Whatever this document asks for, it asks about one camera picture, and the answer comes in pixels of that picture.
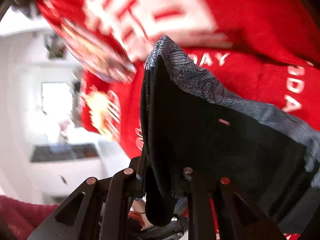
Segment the white letter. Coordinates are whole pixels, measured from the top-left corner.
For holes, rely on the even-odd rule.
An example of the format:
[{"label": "white letter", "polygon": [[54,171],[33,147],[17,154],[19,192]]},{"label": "white letter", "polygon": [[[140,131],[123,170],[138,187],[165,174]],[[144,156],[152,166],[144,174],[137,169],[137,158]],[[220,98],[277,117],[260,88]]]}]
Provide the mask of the white letter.
[{"label": "white letter", "polygon": [[301,104],[297,100],[293,99],[292,97],[285,95],[284,99],[287,100],[287,103],[285,107],[282,108],[282,111],[289,113],[302,108]]},{"label": "white letter", "polygon": [[301,93],[302,90],[304,89],[304,81],[300,79],[295,79],[295,78],[288,78],[287,79],[287,89],[294,92],[294,93]]},{"label": "white letter", "polygon": [[200,62],[200,67],[202,67],[203,64],[207,64],[208,66],[212,65],[212,59],[210,58],[209,53],[204,53]]},{"label": "white letter", "polygon": [[288,73],[294,76],[303,76],[304,67],[301,66],[288,66]]},{"label": "white letter", "polygon": [[193,63],[197,65],[197,63],[198,63],[198,57],[197,57],[196,55],[194,55],[194,54],[190,54],[190,55],[188,55],[188,56],[189,56],[189,58],[191,58],[191,60],[193,61]]},{"label": "white letter", "polygon": [[222,66],[225,62],[224,59],[229,55],[230,53],[226,53],[225,55],[222,55],[221,53],[216,54],[216,59],[219,61],[219,66]]}]

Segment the black garment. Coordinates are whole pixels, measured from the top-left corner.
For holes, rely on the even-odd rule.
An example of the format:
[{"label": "black garment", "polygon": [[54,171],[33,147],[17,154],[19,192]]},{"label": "black garment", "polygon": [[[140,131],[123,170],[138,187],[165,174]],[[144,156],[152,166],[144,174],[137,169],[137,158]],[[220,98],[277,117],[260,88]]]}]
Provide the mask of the black garment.
[{"label": "black garment", "polygon": [[[305,145],[245,114],[245,106],[250,106],[250,101],[238,99],[220,84],[209,82],[209,74],[204,69],[197,66],[192,71],[186,69],[185,64],[191,59],[175,46],[167,46],[164,48],[167,51],[162,53],[168,39],[162,38],[151,53],[141,92],[143,151],[152,168],[148,174],[154,176],[150,176],[152,179],[146,184],[148,219],[163,225],[172,217],[175,190],[172,166],[180,163],[217,180],[229,177],[274,222],[280,223],[292,214],[295,205],[310,189],[319,163],[316,161],[313,169],[307,171]],[[195,79],[204,81],[201,93],[205,98],[213,93],[215,103],[201,95],[195,96],[199,92]],[[185,82],[178,86],[176,80]],[[229,98],[230,107],[219,105],[225,98]],[[240,106],[243,112],[232,109],[234,104],[243,104],[244,107]],[[151,210],[157,210],[156,217]],[[301,233],[312,215],[301,221],[296,214],[294,219],[299,221],[300,228],[283,224],[281,230]]]}]

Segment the black fabric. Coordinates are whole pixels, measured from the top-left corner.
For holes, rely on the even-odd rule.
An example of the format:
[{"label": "black fabric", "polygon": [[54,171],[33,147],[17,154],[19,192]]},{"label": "black fabric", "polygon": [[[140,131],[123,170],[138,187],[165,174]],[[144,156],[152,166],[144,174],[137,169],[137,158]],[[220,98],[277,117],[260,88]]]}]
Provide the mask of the black fabric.
[{"label": "black fabric", "polygon": [[[180,90],[161,56],[145,71],[141,126],[159,193],[150,210],[164,207],[164,200],[173,196],[172,163],[217,180],[229,177],[277,223],[308,190],[314,175],[304,170],[304,145],[252,117]],[[171,209],[163,210],[162,217],[170,217]],[[146,215],[153,216],[147,209]],[[281,229],[287,233],[286,226]]]}]

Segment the screw head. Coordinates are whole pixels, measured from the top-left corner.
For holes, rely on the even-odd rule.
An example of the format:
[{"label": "screw head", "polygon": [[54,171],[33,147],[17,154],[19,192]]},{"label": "screw head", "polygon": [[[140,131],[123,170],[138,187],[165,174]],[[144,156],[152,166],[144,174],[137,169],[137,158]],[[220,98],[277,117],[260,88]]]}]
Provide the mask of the screw head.
[{"label": "screw head", "polygon": [[126,175],[130,175],[130,174],[133,173],[133,169],[131,169],[131,168],[126,168],[123,172],[124,172],[124,174],[126,174]]},{"label": "screw head", "polygon": [[190,167],[185,167],[183,169],[183,173],[185,173],[185,174],[191,174],[192,172],[193,172],[193,169]]},{"label": "screw head", "polygon": [[89,185],[95,184],[96,181],[97,180],[94,177],[87,178],[87,180],[86,180],[87,184],[89,184]]},{"label": "screw head", "polygon": [[220,179],[220,182],[221,182],[222,184],[229,184],[229,183],[230,183],[230,179],[227,178],[227,177],[222,177],[222,178]]}]

